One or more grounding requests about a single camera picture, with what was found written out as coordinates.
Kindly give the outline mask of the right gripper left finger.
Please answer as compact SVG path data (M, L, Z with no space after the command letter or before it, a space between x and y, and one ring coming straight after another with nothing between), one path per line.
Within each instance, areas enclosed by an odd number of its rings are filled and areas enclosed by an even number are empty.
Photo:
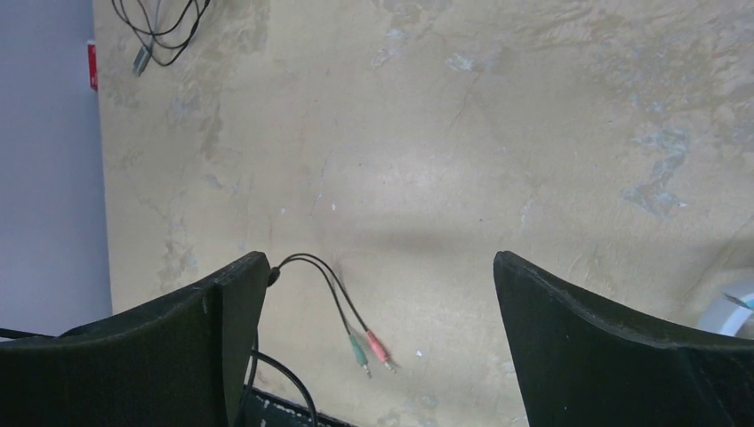
M4 426L230 426L268 286L251 252L57 337L1 345Z

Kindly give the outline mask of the teal cat-ear headphones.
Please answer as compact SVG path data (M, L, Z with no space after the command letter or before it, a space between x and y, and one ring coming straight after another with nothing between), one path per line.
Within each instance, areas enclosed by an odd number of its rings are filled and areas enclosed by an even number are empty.
M720 288L720 296L702 313L696 328L713 334L736 336L753 316L753 280L738 280Z

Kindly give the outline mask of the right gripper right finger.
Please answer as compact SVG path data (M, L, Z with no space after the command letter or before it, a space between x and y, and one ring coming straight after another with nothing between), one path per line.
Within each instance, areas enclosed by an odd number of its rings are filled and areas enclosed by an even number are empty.
M532 426L752 425L752 341L633 310L510 251L493 277Z

